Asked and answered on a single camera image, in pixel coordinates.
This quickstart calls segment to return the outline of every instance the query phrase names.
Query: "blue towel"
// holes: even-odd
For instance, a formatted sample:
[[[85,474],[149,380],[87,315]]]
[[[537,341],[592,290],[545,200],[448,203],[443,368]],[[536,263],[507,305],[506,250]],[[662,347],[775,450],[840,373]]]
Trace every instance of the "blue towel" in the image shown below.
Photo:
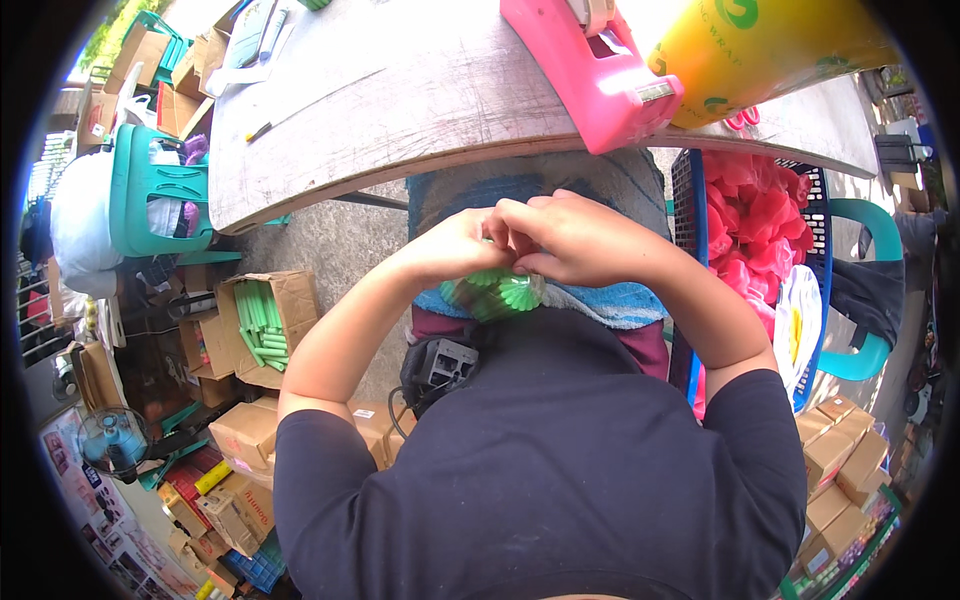
[[[501,198],[526,202],[564,188],[613,208],[670,239],[663,200],[663,174],[645,149],[624,148],[602,156],[586,152],[502,158],[407,178],[410,238],[464,208],[493,206]],[[437,289],[414,299],[424,310],[468,319]],[[667,316],[660,300],[639,283],[604,288],[547,280],[543,304],[579,310],[612,329],[636,329]]]

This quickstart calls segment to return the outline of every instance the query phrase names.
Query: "navy blue t-shirt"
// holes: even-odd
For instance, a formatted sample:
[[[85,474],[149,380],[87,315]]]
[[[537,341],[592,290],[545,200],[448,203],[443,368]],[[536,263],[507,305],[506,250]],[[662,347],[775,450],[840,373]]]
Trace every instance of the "navy blue t-shirt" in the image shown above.
[[[806,499],[775,372],[730,382],[701,427],[579,313],[497,327],[391,468],[329,413],[280,424],[276,530],[304,597],[769,597]]]

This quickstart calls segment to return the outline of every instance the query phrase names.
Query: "wooden table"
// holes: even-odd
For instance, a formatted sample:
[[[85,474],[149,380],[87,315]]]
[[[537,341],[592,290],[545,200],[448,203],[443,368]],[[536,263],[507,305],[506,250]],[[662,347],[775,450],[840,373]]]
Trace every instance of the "wooden table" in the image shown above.
[[[655,18],[643,15],[664,11],[652,0],[618,6],[645,29]],[[317,12],[295,4],[288,19],[296,27],[270,79],[231,85],[215,105],[210,218],[223,233],[417,173],[584,148],[550,83],[500,16],[498,0],[337,0]],[[650,37],[634,29],[643,52]],[[263,122],[299,108],[253,143],[244,141]],[[876,174],[852,78],[759,109],[760,125],[743,132],[722,123],[668,127],[644,143]]]

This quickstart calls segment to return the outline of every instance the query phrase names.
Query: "scissors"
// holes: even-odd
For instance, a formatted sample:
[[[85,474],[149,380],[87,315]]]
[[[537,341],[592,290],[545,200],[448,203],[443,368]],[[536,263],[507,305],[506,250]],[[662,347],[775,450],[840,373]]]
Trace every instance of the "scissors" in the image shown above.
[[[749,107],[746,110],[739,111],[729,119],[724,119],[724,121],[727,123],[727,127],[735,132],[739,132],[747,125],[759,124],[760,111],[756,107]]]

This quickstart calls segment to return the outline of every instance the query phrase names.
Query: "blue plastic crate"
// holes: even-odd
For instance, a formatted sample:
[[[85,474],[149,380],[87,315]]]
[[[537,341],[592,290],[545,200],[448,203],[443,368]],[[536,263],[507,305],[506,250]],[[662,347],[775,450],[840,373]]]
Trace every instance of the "blue plastic crate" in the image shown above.
[[[230,550],[221,560],[235,567],[255,588],[268,594],[273,591],[276,580],[287,570],[287,563],[280,556],[276,529],[260,544],[253,558],[248,559],[236,550]]]
[[[806,365],[804,375],[793,394],[793,412],[799,413],[810,397],[813,376],[824,344],[827,330],[827,314],[830,303],[830,282],[833,278],[832,240],[830,237],[830,210],[827,193],[827,177],[820,167],[794,160],[777,159],[780,166],[793,169],[800,175],[810,177],[809,206],[801,209],[804,219],[813,229],[813,250],[806,254],[804,264],[813,271],[820,283],[820,298],[823,301],[823,326],[820,339]],[[704,180],[704,162],[699,150],[684,150],[677,156],[671,168],[673,179],[674,242],[690,253],[701,264],[707,265],[707,190]],[[673,350],[670,354],[668,381],[679,389],[692,407],[697,395],[697,379],[700,374],[700,359],[674,326]]]

